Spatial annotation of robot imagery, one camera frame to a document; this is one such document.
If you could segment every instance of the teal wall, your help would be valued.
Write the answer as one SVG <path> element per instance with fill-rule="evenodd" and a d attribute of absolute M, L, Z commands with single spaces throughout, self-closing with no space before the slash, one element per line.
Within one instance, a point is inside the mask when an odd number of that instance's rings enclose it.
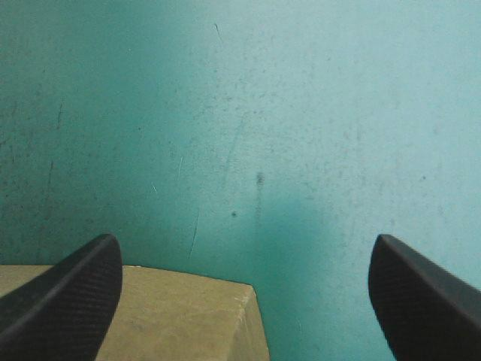
<path fill-rule="evenodd" d="M 480 15 L 2 0 L 0 262 L 112 232 L 125 263 L 253 284 L 273 361 L 392 359 L 378 233 L 481 287 Z"/>

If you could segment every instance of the scratch mark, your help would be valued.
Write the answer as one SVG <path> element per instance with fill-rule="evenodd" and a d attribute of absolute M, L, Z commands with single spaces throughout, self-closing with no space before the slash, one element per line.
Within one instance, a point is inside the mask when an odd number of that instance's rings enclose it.
<path fill-rule="evenodd" d="M 63 100 L 60 103 L 59 114 L 57 115 L 57 130 L 59 130 L 60 126 L 62 125 L 62 108 L 63 108 Z"/>
<path fill-rule="evenodd" d="M 222 44 L 224 44 L 224 41 L 222 41 L 222 38 L 220 36 L 220 31 L 219 31 L 219 27 L 217 26 L 217 24 L 213 24 L 215 27 L 216 27 L 216 32 L 217 32 L 217 36 L 219 37 L 219 40 Z"/>
<path fill-rule="evenodd" d="M 302 323 L 301 323 L 301 321 L 299 320 L 298 317 L 296 317 L 295 319 L 298 321 L 299 332 L 301 333 L 301 337 L 303 337 L 303 336 L 304 336 L 304 332 L 302 331 Z"/>
<path fill-rule="evenodd" d="M 14 146 L 10 145 L 10 153 L 12 156 L 12 164 L 15 164 L 15 153 L 14 153 Z"/>
<path fill-rule="evenodd" d="M 231 168 L 231 161 L 232 161 L 232 156 L 235 152 L 235 148 L 237 146 L 237 142 L 239 140 L 239 137 L 241 136 L 243 130 L 244 130 L 244 126 L 245 126 L 245 119 L 243 118 L 240 123 L 239 123 L 239 126 L 237 127 L 237 129 L 235 130 L 235 134 L 234 134 L 234 140 L 232 141 L 231 143 L 231 147 L 229 148 L 228 150 L 228 153 L 227 153 L 227 160 L 225 161 L 225 172 L 224 172 L 224 178 L 222 180 L 222 187 L 225 188 L 225 185 L 227 184 L 227 174 Z"/>
<path fill-rule="evenodd" d="M 200 215 L 201 215 L 201 209 L 199 208 L 197 210 L 197 218 L 195 218 L 194 235 L 192 236 L 192 245 L 190 246 L 189 259 L 190 259 L 190 256 L 192 255 L 192 251 L 194 250 L 195 240 L 197 239 L 198 217 Z"/>
<path fill-rule="evenodd" d="M 182 168 L 182 162 L 183 162 L 183 156 L 180 157 L 179 168 L 177 169 L 177 182 L 178 182 L 179 179 L 180 179 L 180 170 L 181 170 L 181 168 Z"/>
<path fill-rule="evenodd" d="M 53 170 L 53 160 L 50 161 L 50 170 L 48 171 L 47 197 L 50 194 L 50 187 L 52 184 L 52 170 Z"/>

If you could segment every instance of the textured black plastic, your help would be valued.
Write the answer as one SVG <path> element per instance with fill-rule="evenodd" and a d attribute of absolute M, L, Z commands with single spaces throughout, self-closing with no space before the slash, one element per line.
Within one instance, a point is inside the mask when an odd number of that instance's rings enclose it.
<path fill-rule="evenodd" d="M 101 235 L 0 298 L 0 360 L 94 360 L 121 289 L 119 245 Z"/>
<path fill-rule="evenodd" d="M 369 296 L 396 359 L 481 360 L 481 293 L 390 235 L 380 235 Z"/>

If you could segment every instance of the cardboard box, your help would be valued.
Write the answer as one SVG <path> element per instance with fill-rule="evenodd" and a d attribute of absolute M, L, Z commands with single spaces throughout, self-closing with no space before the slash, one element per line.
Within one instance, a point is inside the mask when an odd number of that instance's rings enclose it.
<path fill-rule="evenodd" d="M 0 296 L 49 266 L 0 265 Z M 98 361 L 268 361 L 254 289 L 124 266 L 123 291 Z"/>

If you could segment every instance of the wall stain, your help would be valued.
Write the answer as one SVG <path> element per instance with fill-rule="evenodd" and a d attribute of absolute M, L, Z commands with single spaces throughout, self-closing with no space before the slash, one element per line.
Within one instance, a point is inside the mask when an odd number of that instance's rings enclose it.
<path fill-rule="evenodd" d="M 6 145 L 6 143 L 8 142 L 8 139 L 5 139 L 3 141 L 0 141 L 0 150 L 2 149 L 2 146 L 3 145 Z"/>
<path fill-rule="evenodd" d="M 14 146 L 10 144 L 10 154 L 12 158 L 12 164 L 15 164 L 15 152 L 14 152 Z"/>
<path fill-rule="evenodd" d="M 256 186 L 257 186 L 257 196 L 256 196 L 256 228 L 261 226 L 261 216 L 262 216 L 262 188 L 264 187 L 265 178 L 264 174 L 259 171 L 256 175 Z"/>

